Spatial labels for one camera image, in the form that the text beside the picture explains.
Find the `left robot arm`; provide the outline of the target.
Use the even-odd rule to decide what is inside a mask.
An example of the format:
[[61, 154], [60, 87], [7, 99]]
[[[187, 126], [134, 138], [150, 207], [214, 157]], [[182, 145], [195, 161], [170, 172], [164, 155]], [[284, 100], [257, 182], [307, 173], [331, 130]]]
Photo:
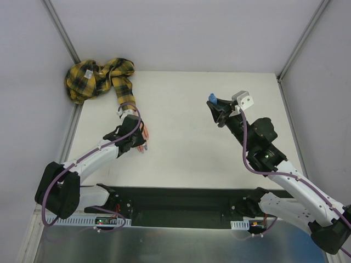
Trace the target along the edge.
[[60, 219], [67, 219], [77, 210], [91, 213], [102, 208], [117, 212], [113, 189], [104, 184], [82, 186], [82, 183], [104, 164], [143, 145], [146, 141], [142, 132], [143, 121], [135, 115], [127, 115], [121, 125], [87, 153], [62, 164], [49, 163], [35, 194], [35, 202]]

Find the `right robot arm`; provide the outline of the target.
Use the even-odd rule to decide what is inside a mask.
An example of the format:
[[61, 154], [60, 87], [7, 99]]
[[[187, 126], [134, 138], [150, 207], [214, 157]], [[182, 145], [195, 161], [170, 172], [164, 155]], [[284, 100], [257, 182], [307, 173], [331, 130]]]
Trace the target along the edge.
[[242, 205], [236, 206], [238, 212], [251, 218], [259, 211], [273, 215], [310, 235], [324, 252], [335, 255], [344, 251], [343, 245], [350, 237], [350, 206], [315, 186], [274, 146], [278, 135], [270, 118], [247, 121], [244, 111], [252, 105], [248, 92], [236, 94], [231, 100], [211, 94], [207, 101], [214, 122], [220, 128], [227, 127], [242, 145], [246, 169], [281, 186], [295, 202], [258, 187], [254, 196], [248, 196]]

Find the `blue nail polish bottle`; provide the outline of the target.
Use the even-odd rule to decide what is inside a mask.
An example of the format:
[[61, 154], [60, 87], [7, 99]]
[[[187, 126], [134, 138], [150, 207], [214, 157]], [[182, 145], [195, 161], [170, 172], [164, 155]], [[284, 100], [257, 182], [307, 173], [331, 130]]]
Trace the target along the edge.
[[210, 103], [215, 104], [215, 105], [218, 103], [217, 102], [217, 97], [213, 93], [211, 93], [209, 95], [208, 100], [209, 100]]

